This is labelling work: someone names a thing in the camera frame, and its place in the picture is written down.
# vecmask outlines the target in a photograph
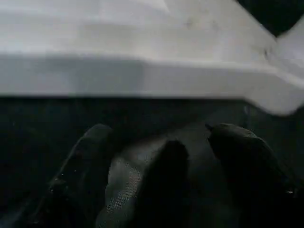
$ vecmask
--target white plastic panel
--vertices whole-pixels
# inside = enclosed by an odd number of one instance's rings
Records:
[[[242,98],[274,114],[304,101],[234,1],[78,1],[0,2],[1,95]]]

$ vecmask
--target white surface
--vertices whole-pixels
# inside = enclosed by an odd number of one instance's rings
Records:
[[[304,78],[304,17],[278,39],[269,57],[282,70]]]
[[[56,2],[0,1],[0,95],[303,104],[304,79],[269,64],[274,38],[231,0]]]

